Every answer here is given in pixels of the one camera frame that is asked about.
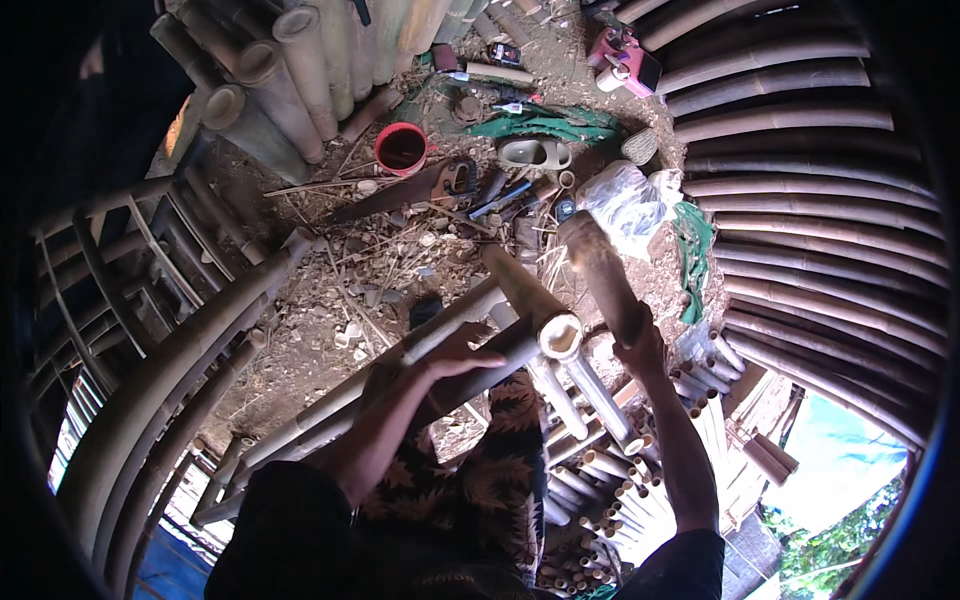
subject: person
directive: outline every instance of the person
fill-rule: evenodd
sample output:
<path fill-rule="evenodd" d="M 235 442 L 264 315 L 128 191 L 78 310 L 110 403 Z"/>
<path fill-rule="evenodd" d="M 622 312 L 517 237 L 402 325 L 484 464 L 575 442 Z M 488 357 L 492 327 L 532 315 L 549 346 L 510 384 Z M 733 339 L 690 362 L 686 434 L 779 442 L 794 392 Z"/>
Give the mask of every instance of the person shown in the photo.
<path fill-rule="evenodd" d="M 615 597 L 719 599 L 724 542 L 709 458 L 665 374 L 650 309 L 636 310 L 640 340 L 613 350 L 650 397 L 677 534 Z M 488 431 L 458 468 L 437 462 L 426 429 L 407 431 L 435 382 L 505 364 L 470 349 L 486 330 L 465 324 L 396 378 L 381 378 L 385 392 L 326 451 L 256 473 L 205 597 L 556 597 L 533 587 L 546 469 L 543 402 L 529 375 L 490 389 Z"/>

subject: gray slipper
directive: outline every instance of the gray slipper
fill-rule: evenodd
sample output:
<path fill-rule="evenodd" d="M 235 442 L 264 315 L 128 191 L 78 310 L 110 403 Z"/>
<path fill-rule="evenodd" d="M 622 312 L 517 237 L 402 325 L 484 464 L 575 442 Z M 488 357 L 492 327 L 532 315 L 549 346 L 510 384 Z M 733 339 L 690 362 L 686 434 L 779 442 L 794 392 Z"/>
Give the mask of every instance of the gray slipper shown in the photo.
<path fill-rule="evenodd" d="M 534 167 L 562 171 L 573 162 L 566 144 L 551 137 L 521 137 L 504 142 L 497 149 L 500 162 L 508 167 Z"/>
<path fill-rule="evenodd" d="M 643 165 L 657 153 L 657 133 L 648 127 L 628 137 L 620 146 L 620 154 L 633 164 Z"/>

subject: tree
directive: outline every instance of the tree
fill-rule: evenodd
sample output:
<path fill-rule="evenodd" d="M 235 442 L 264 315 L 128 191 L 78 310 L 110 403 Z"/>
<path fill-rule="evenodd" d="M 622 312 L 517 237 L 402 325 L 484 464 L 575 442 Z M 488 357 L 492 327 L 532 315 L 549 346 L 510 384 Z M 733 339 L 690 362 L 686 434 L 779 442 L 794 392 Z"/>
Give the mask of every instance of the tree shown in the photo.
<path fill-rule="evenodd" d="M 902 490 L 900 478 L 895 477 L 837 524 L 812 537 L 810 532 L 794 525 L 780 511 L 765 509 L 763 522 L 780 537 L 783 546 L 778 560 L 780 578 L 793 579 L 818 568 L 848 563 L 862 557 L 883 529 Z M 798 579 L 783 587 L 782 596 L 788 600 L 809 600 L 815 592 L 832 592 L 855 568 L 849 566 Z"/>

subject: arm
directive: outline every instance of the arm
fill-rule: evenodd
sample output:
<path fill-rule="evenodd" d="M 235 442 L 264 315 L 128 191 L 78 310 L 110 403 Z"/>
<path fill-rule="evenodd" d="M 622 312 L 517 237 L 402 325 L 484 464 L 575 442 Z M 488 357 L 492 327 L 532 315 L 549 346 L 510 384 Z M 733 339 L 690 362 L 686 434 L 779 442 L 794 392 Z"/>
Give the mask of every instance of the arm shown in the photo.
<path fill-rule="evenodd" d="M 397 377 L 350 430 L 321 459 L 304 462 L 328 474 L 355 509 L 383 478 L 417 413 L 420 402 L 439 379 L 475 368 L 502 366 L 506 359 L 493 352 L 469 349 L 467 341 L 489 331 L 465 324 L 445 342 Z"/>
<path fill-rule="evenodd" d="M 614 344 L 613 354 L 650 397 L 657 420 L 663 483 L 677 517 L 677 533 L 717 531 L 720 509 L 709 456 L 666 375 L 663 339 L 650 308 L 639 302 L 637 310 L 643 313 L 639 340 L 629 350 Z"/>

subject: red bucket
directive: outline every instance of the red bucket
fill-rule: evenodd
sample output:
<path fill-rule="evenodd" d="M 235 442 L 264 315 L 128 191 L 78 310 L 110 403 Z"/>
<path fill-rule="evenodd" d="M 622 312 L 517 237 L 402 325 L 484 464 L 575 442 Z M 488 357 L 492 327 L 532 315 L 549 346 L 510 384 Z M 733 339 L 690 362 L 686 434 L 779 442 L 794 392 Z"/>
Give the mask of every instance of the red bucket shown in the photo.
<path fill-rule="evenodd" d="M 384 171 L 409 177 L 423 167 L 426 146 L 426 133 L 413 123 L 401 121 L 380 132 L 373 144 L 373 155 Z"/>

